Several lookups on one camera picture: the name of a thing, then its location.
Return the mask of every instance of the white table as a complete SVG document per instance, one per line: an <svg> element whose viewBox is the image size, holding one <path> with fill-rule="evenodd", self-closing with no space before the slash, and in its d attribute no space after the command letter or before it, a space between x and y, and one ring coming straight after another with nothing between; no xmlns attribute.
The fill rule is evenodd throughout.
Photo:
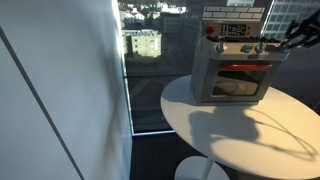
<svg viewBox="0 0 320 180"><path fill-rule="evenodd" d="M255 106L197 106L190 79L168 84L161 108L192 147L209 159L263 177L320 176L320 117L309 107L271 87Z"/></svg>

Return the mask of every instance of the oven control knob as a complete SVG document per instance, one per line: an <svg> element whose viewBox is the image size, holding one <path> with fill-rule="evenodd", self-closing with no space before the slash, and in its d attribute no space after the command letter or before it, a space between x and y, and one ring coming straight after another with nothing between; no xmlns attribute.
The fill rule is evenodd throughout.
<svg viewBox="0 0 320 180"><path fill-rule="evenodd" d="M220 43L217 47L216 50L218 53L223 53L227 50L227 46L225 42Z"/></svg>
<svg viewBox="0 0 320 180"><path fill-rule="evenodd" d="M258 45L256 45L256 47L254 47L254 50L260 54L262 53L266 48L266 44L264 42L260 42Z"/></svg>
<svg viewBox="0 0 320 180"><path fill-rule="evenodd" d="M253 47L254 46L252 44L245 44L242 46L241 52L249 53L253 49Z"/></svg>

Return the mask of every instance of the dark floor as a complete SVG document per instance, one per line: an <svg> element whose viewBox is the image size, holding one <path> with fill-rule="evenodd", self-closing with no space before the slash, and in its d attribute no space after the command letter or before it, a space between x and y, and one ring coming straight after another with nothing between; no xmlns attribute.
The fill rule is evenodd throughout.
<svg viewBox="0 0 320 180"><path fill-rule="evenodd" d="M203 156L176 134L135 136L132 147L131 180L173 180L179 163L194 155ZM270 180L241 173L223 165L221 167L230 180Z"/></svg>

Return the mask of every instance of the red button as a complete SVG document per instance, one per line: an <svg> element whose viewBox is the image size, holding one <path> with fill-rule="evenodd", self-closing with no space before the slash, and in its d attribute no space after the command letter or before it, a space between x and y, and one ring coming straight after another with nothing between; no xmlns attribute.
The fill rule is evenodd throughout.
<svg viewBox="0 0 320 180"><path fill-rule="evenodd" d="M214 26L208 26L207 29L206 29L206 33L207 34L212 34L216 31L216 28Z"/></svg>

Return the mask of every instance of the oven window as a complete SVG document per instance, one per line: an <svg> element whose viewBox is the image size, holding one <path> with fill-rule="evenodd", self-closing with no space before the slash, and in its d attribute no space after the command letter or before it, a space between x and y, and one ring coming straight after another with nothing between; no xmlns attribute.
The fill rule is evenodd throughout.
<svg viewBox="0 0 320 180"><path fill-rule="evenodd" d="M212 96L254 95L266 71L219 71Z"/></svg>

